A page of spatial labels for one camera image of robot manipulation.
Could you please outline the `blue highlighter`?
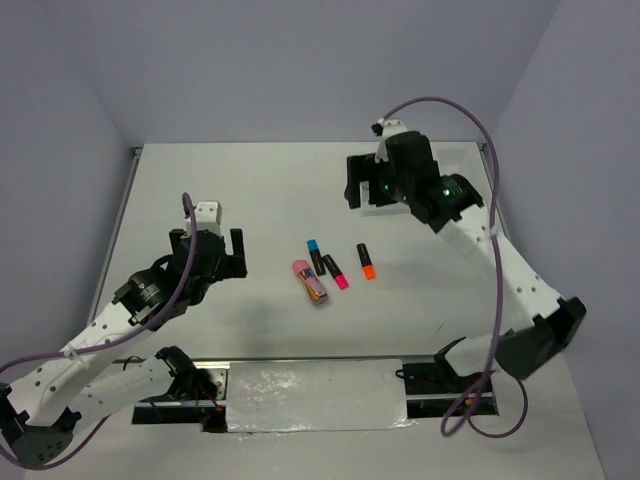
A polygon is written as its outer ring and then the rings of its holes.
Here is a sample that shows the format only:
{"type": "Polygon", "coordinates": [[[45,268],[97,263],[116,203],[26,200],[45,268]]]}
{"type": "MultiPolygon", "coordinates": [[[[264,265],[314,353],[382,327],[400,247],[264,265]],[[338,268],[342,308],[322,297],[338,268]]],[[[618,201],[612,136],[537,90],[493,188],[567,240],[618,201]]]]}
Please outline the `blue highlighter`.
{"type": "Polygon", "coordinates": [[[309,239],[306,241],[309,256],[312,260],[315,272],[317,276],[323,276],[326,274],[326,267],[324,264],[323,256],[319,249],[318,243],[315,239],[309,239]]]}

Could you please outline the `orange highlighter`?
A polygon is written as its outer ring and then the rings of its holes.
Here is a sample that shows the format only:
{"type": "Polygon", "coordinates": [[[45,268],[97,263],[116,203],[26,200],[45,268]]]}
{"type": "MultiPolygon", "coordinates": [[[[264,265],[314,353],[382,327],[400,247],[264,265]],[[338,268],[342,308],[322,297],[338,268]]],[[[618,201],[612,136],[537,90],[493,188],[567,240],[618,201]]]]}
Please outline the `orange highlighter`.
{"type": "Polygon", "coordinates": [[[376,271],[369,255],[367,246],[365,243],[359,243],[356,245],[358,257],[361,263],[364,277],[367,280],[373,280],[376,278],[376,271]]]}

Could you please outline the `pink highlighter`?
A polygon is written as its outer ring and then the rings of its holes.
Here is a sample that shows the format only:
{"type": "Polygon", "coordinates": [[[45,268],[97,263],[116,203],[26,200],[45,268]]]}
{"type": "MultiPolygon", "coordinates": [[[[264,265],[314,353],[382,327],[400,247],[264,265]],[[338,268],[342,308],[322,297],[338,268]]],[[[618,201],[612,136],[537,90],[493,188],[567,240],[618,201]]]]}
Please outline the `pink highlighter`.
{"type": "Polygon", "coordinates": [[[343,272],[330,254],[326,254],[322,257],[323,263],[335,281],[340,290],[344,290],[349,287],[349,282],[344,276],[343,272]]]}

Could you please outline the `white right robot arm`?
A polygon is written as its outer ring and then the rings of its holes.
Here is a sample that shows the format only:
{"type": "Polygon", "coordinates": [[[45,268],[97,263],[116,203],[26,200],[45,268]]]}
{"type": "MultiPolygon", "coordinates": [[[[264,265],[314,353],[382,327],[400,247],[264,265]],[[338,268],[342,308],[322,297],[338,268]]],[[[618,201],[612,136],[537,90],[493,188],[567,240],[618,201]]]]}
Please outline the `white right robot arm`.
{"type": "Polygon", "coordinates": [[[584,303],[549,286],[491,226],[494,216],[481,194],[464,176],[441,173],[426,136],[398,133],[374,153],[348,157],[344,197],[350,208],[364,203],[363,185],[369,205],[406,205],[502,295],[499,333],[456,340],[441,350],[444,361],[434,371],[442,389],[460,389],[486,357],[497,370],[525,380],[571,343],[586,316],[584,303]]]}

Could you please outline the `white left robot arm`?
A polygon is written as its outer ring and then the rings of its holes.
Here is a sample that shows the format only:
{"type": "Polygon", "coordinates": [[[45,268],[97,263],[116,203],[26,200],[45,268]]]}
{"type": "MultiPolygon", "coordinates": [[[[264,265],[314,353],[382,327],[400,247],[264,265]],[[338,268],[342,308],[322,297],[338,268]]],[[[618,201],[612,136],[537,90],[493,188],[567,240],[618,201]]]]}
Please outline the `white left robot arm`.
{"type": "Polygon", "coordinates": [[[243,232],[169,233],[171,253],[132,274],[104,310],[53,355],[33,355],[38,368],[1,387],[2,455],[26,470],[64,462],[84,428],[142,400],[167,396],[216,401],[219,377],[195,366],[176,346],[163,347],[113,376],[104,371],[135,342],[200,304],[217,282],[247,275],[243,232]]]}

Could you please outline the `clear right container bin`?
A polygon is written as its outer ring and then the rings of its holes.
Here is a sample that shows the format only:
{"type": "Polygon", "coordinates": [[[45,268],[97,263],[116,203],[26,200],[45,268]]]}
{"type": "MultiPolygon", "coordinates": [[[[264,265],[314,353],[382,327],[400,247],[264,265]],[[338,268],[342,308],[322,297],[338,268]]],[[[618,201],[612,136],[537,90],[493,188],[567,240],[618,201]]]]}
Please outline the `clear right container bin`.
{"type": "Polygon", "coordinates": [[[440,172],[444,175],[459,174],[486,199],[486,175],[476,144],[437,144],[434,150],[440,172]]]}

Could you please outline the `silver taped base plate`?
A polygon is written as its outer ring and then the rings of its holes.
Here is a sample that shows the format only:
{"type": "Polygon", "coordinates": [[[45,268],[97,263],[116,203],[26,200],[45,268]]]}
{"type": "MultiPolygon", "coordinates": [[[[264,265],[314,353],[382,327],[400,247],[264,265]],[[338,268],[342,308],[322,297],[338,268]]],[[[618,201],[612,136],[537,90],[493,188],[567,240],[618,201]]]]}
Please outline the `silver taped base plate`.
{"type": "Polygon", "coordinates": [[[406,427],[400,367],[394,359],[235,363],[228,374],[227,428],[297,433],[406,427]]]}

